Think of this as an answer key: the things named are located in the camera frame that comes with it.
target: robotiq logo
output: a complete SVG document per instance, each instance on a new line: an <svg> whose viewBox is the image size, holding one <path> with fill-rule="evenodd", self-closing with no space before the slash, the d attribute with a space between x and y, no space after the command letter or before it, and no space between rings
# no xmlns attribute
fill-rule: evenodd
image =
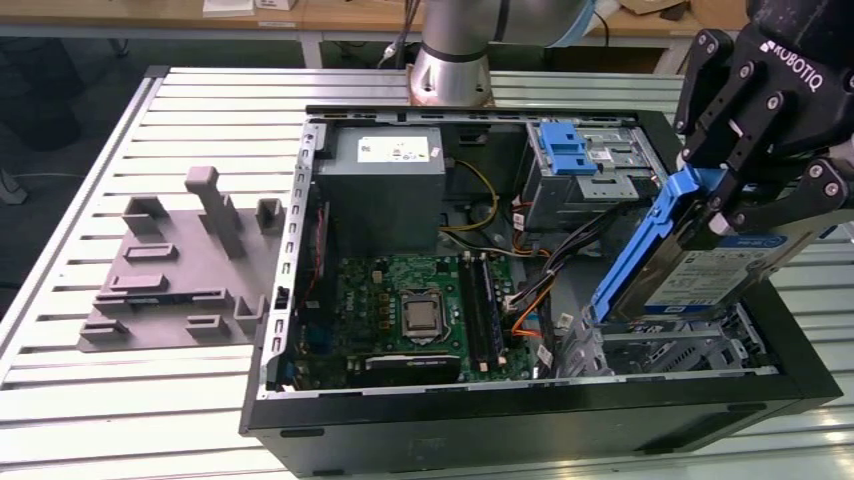
<svg viewBox="0 0 854 480"><path fill-rule="evenodd" d="M801 80L810 86L813 93L818 92L819 87L825 83L825 77L815 72L815 68L806 63L806 60L803 60L797 53L791 53L771 40L762 44L759 50L777 55L779 59L786 62L786 65L791 67L791 70L801 75Z"/></svg>

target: gray 3d-printed holder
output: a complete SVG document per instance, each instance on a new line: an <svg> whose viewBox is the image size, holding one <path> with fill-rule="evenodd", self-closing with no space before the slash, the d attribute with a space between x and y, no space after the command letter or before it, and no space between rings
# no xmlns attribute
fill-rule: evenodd
<svg viewBox="0 0 854 480"><path fill-rule="evenodd" d="M270 310L284 210L235 209L212 167L187 173L204 211L134 197L128 233L80 331L84 352L251 343Z"/></svg>

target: open computer tower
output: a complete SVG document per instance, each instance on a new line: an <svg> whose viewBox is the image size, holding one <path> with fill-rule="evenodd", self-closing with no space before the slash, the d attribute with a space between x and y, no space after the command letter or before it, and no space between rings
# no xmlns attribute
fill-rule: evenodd
<svg viewBox="0 0 854 480"><path fill-rule="evenodd" d="M691 451L841 395L767 281L587 319L679 148L658 112L308 109L240 425L296 476Z"/></svg>

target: floor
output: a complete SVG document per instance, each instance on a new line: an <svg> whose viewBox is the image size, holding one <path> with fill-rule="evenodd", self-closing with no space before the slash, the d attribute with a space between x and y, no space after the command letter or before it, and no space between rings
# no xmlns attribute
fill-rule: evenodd
<svg viewBox="0 0 854 480"><path fill-rule="evenodd" d="M150 65L300 68L296 42L132 40L130 55L116 58L107 40L66 39L87 90L72 101L82 126L76 143L48 153L30 151L0 126L0 166L12 175L86 175ZM330 68L375 68L382 43L323 44ZM490 52L497 70L543 70L542 49L501 46ZM78 190L72 176L18 178L30 192L23 205L0 203L0 316L15 298Z"/></svg>

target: screw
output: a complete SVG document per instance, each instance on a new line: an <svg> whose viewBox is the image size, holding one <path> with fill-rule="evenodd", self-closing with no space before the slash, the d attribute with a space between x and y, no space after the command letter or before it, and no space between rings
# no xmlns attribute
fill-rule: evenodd
<svg viewBox="0 0 854 480"><path fill-rule="evenodd" d="M840 193L840 184L829 183L825 185L825 195L833 197L837 193Z"/></svg>

